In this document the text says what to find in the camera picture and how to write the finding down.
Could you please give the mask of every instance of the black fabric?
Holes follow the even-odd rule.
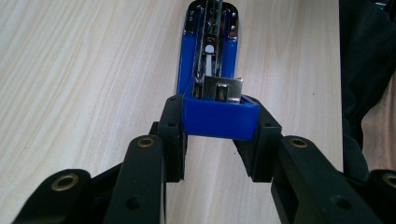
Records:
[[[396,1],[389,0],[387,5],[384,7],[384,11],[389,14],[389,20],[396,22]]]
[[[339,0],[345,174],[364,179],[361,121],[396,67],[396,25],[369,0]]]

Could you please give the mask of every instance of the screw hole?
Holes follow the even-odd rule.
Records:
[[[290,143],[295,147],[308,147],[308,144],[300,138],[292,138]]]
[[[384,174],[382,175],[382,179],[391,187],[396,189],[396,175],[393,174]]]
[[[154,140],[152,140],[152,138],[142,138],[137,141],[137,145],[140,147],[151,147],[154,145]]]
[[[61,175],[50,186],[55,191],[64,191],[73,188],[78,182],[78,175]]]
[[[176,124],[174,122],[169,122],[168,127],[174,128],[176,127]]]
[[[345,198],[340,195],[332,196],[332,202],[337,205],[337,207],[342,208],[344,210],[349,210],[352,208],[352,204]]]
[[[126,201],[125,206],[130,210],[136,210],[140,208],[144,203],[144,198],[138,195],[133,196],[132,198]]]

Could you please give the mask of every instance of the metal screw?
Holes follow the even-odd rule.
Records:
[[[139,147],[151,147],[152,145],[154,145],[154,140],[149,137],[142,138],[139,141],[137,141],[137,145]]]
[[[61,175],[50,186],[55,191],[64,191],[73,188],[78,183],[78,175]]]
[[[294,147],[308,147],[308,144],[303,139],[300,138],[291,138],[290,143]]]

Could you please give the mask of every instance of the wood grain surface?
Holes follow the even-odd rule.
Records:
[[[363,155],[370,170],[396,170],[396,71],[379,102],[361,122]]]
[[[239,10],[235,75],[283,134],[342,169],[337,0],[228,1]],[[0,1],[0,222],[49,175],[123,160],[176,92],[186,0]],[[277,223],[231,140],[189,138],[168,223]]]

